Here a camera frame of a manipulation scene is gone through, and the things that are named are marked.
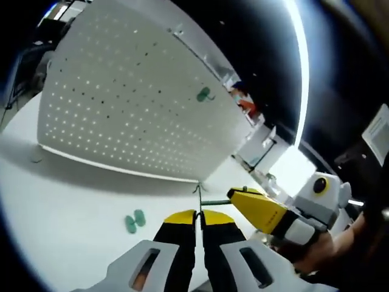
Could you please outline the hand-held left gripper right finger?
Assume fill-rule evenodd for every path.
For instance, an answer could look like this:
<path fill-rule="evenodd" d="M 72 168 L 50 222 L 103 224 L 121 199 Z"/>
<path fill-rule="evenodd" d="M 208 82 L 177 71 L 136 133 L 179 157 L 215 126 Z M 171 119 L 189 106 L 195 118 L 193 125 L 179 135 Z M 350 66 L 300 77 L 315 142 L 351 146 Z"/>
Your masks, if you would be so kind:
<path fill-rule="evenodd" d="M 213 291 L 315 291 L 290 261 L 257 240 L 246 240 L 230 216 L 200 214 L 204 264 Z"/>

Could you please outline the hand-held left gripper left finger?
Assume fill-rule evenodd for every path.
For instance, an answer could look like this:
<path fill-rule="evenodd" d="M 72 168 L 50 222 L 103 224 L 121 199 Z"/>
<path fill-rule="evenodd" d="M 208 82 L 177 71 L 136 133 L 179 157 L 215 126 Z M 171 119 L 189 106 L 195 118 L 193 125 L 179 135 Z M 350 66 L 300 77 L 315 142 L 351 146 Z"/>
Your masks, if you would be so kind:
<path fill-rule="evenodd" d="M 153 240 L 142 240 L 108 265 L 84 291 L 188 291 L 195 266 L 196 211 L 166 219 Z"/>

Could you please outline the person's right hand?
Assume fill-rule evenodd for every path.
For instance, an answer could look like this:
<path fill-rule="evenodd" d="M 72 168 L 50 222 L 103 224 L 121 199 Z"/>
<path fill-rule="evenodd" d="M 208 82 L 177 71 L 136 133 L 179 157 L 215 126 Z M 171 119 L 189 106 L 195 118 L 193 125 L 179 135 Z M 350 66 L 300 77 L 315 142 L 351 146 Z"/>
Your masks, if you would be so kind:
<path fill-rule="evenodd" d="M 317 241 L 310 246 L 284 242 L 274 247 L 274 251 L 290 261 L 298 272 L 309 274 L 331 261 L 339 251 L 339 244 L 326 232 L 320 234 Z"/>

